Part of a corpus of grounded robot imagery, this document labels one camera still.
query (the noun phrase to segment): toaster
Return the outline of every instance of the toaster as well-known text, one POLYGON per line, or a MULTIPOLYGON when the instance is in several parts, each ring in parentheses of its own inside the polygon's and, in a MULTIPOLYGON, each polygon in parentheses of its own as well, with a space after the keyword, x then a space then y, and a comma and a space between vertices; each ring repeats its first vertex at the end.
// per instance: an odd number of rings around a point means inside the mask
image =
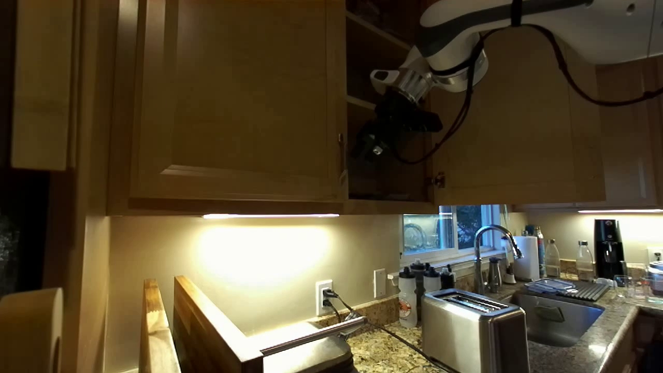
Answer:
POLYGON ((528 373, 525 311, 464 290, 421 299, 424 353, 463 373, 528 373))

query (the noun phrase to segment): wall outlet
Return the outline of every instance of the wall outlet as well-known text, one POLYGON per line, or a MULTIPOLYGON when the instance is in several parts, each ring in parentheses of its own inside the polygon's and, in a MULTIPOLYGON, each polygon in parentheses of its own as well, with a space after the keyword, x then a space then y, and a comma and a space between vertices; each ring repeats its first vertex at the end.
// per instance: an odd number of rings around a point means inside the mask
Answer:
POLYGON ((326 316, 326 313, 330 313, 330 310, 323 305, 323 300, 326 300, 326 296, 323 296, 323 293, 326 290, 331 290, 331 281, 320 281, 320 282, 315 282, 315 316, 326 316))
POLYGON ((383 299, 387 295, 387 270, 374 270, 374 299, 383 299))

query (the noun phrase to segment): granite countertop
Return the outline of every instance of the granite countertop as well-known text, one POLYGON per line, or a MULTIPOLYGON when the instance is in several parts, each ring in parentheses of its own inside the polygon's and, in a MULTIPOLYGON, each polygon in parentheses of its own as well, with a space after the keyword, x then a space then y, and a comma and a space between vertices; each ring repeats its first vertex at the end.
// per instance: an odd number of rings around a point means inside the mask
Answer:
MULTIPOLYGON (((494 295, 498 300, 509 300, 520 286, 503 286, 494 295)), ((647 304, 647 299, 628 299, 622 289, 606 293, 598 305, 606 308, 598 323, 575 347, 548 347, 528 341, 528 358, 533 373, 590 373, 604 371, 611 353, 617 349, 626 333, 632 328, 638 310, 663 311, 663 305, 647 304)), ((402 337, 410 344, 419 347, 421 329, 402 328, 399 321, 386 325, 390 333, 402 337)), ((370 325, 366 333, 349 339, 354 355, 354 370, 366 371, 443 371, 432 366, 413 349, 387 333, 370 325)))

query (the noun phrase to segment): coffee maker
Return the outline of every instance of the coffee maker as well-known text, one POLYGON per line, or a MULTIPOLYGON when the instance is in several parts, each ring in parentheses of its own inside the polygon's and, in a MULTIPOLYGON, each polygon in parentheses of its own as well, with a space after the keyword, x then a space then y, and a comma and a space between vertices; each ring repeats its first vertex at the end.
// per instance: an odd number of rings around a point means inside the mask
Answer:
POLYGON ((596 261, 600 279, 625 279, 626 261, 617 221, 596 221, 596 261))

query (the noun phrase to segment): faucet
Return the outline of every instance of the faucet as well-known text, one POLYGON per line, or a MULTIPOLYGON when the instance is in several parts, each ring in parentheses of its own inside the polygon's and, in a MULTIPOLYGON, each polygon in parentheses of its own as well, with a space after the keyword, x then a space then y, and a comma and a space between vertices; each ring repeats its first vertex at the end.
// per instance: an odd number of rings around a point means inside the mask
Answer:
POLYGON ((474 235, 474 293, 480 293, 480 295, 486 295, 486 285, 484 285, 484 277, 482 277, 482 237, 484 237, 486 233, 489 233, 489 231, 500 231, 500 233, 503 233, 503 235, 510 238, 517 257, 519 257, 519 259, 522 257, 522 251, 519 249, 519 244, 517 244, 517 240, 515 240, 515 237, 510 235, 509 229, 498 227, 498 225, 482 227, 482 229, 476 231, 476 235, 474 235))

